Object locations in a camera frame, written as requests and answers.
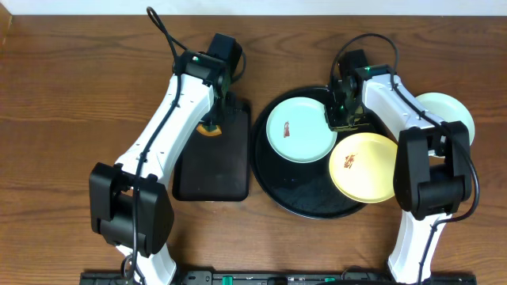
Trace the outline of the green and yellow sponge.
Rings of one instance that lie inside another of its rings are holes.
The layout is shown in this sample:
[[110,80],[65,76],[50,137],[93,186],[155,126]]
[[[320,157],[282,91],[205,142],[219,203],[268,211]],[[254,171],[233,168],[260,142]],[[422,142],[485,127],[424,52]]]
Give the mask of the green and yellow sponge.
[[215,137],[215,136],[219,136],[222,134],[222,130],[221,130],[221,127],[219,125],[204,125],[202,123],[200,123],[196,130],[204,135],[204,136],[207,136],[207,137]]

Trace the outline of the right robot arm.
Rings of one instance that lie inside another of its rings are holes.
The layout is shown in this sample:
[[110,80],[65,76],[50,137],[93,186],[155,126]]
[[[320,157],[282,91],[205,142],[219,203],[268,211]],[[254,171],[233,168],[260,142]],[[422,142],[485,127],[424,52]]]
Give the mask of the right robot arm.
[[420,284],[431,276],[430,263],[441,231],[470,217],[456,215],[468,199],[478,204],[478,175],[470,156],[469,131],[424,108],[388,66],[340,65],[332,81],[334,99],[326,107],[332,130],[351,127],[372,114],[395,137],[350,135],[329,160],[330,176],[347,197],[378,203],[394,197],[402,220],[387,265],[398,283]]

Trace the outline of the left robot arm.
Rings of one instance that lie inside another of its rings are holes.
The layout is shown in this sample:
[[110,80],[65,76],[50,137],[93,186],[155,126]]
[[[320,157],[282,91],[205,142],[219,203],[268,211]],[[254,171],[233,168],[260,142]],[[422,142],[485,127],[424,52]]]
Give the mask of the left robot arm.
[[215,124],[219,104],[239,80],[244,52],[185,51],[175,59],[166,94],[141,135],[113,165],[98,162],[89,178],[93,232],[124,256],[124,284],[169,284],[177,265],[166,242],[173,208],[166,187],[190,135]]

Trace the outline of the light blue plate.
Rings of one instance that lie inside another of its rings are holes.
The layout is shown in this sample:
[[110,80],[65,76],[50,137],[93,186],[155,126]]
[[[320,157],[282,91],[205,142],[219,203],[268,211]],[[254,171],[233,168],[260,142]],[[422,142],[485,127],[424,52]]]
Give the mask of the light blue plate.
[[423,93],[416,97],[421,105],[445,121],[461,121],[467,127],[470,144],[475,138],[475,122],[467,107],[445,93]]
[[269,113],[265,130],[274,151],[295,163],[324,158],[337,141],[337,133],[326,122],[324,104],[309,97],[280,102]]

